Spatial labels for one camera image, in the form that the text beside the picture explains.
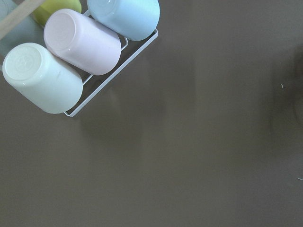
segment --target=upside-down cup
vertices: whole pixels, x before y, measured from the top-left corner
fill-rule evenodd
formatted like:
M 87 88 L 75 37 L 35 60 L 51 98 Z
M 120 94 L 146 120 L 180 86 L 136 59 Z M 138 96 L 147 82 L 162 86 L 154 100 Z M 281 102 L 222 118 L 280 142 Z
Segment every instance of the upside-down cup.
M 87 0 L 91 15 L 133 41 L 147 38 L 160 18 L 158 0 Z
M 48 19 L 44 40 L 54 55 L 93 75 L 110 72 L 121 55 L 117 33 L 71 9 Z
M 3 63 L 5 80 L 47 113 L 63 113 L 79 101 L 80 75 L 46 48 L 34 43 L 12 49 Z

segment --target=countertop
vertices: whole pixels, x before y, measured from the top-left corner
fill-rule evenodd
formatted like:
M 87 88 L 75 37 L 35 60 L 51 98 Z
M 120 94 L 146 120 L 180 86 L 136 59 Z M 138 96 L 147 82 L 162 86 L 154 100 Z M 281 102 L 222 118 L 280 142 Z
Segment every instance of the countertop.
M 301 227 L 303 3 L 160 0 L 74 118 L 0 77 L 1 227 Z

